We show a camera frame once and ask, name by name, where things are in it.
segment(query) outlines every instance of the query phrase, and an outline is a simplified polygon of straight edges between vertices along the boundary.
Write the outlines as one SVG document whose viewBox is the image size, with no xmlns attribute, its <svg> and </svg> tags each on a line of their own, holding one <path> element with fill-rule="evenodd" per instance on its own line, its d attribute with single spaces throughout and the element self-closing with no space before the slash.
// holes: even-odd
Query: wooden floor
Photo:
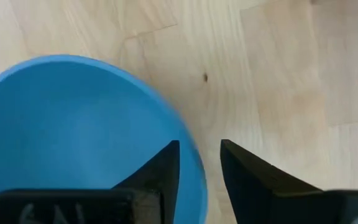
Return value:
<svg viewBox="0 0 358 224">
<path fill-rule="evenodd" d="M 204 162 L 207 223 L 234 223 L 222 138 L 358 188 L 358 1 L 0 0 L 0 72 L 45 54 L 117 65 L 172 103 Z"/>
</svg>

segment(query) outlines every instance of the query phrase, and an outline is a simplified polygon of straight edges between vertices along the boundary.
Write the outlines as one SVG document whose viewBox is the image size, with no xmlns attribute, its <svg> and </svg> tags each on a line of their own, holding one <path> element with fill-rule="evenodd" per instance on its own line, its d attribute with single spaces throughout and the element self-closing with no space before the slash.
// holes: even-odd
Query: wood grain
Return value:
<svg viewBox="0 0 358 224">
<path fill-rule="evenodd" d="M 168 0 L 116 0 L 120 28 L 126 37 L 175 25 Z"/>
<path fill-rule="evenodd" d="M 228 138 L 263 155 L 237 2 L 174 1 L 173 8 L 190 49 L 208 74 L 208 110 L 203 116 L 209 120 L 210 136 L 217 145 L 220 138 Z"/>
<path fill-rule="evenodd" d="M 71 22 L 66 5 L 62 3 L 65 1 L 12 1 L 14 15 L 31 56 L 90 54 L 75 24 Z"/>
<path fill-rule="evenodd" d="M 151 84 L 152 77 L 146 66 L 143 44 L 138 37 L 125 40 L 119 52 L 117 64 L 122 69 Z"/>
<path fill-rule="evenodd" d="M 268 150 L 264 156 L 318 184 L 322 176 L 310 175 L 308 167 L 328 166 L 328 129 L 310 14 L 309 1 L 283 0 L 244 11 L 242 22 Z"/>
<path fill-rule="evenodd" d="M 328 122 L 358 121 L 358 1 L 313 6 Z"/>
<path fill-rule="evenodd" d="M 329 133 L 332 139 L 329 153 L 336 169 L 331 187 L 358 189 L 358 123 L 334 126 Z"/>
<path fill-rule="evenodd" d="M 30 55 L 12 5 L 9 0 L 0 0 L 0 73 L 27 59 Z"/>
<path fill-rule="evenodd" d="M 119 28 L 114 1 L 64 1 L 64 13 L 87 56 L 116 63 L 124 34 Z"/>
<path fill-rule="evenodd" d="M 237 4 L 239 9 L 249 9 L 273 1 L 277 1 L 277 0 L 246 0 L 246 1 L 238 0 Z"/>
</svg>

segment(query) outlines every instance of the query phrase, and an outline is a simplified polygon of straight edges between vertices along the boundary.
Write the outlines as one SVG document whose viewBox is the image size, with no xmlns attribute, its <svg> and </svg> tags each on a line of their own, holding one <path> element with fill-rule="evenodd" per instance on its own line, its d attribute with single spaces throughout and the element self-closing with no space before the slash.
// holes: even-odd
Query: dark spot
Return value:
<svg viewBox="0 0 358 224">
<path fill-rule="evenodd" d="M 203 74 L 203 79 L 204 79 L 204 82 L 208 82 L 208 75 L 207 75 L 207 73 L 204 73 L 204 74 Z"/>
</svg>

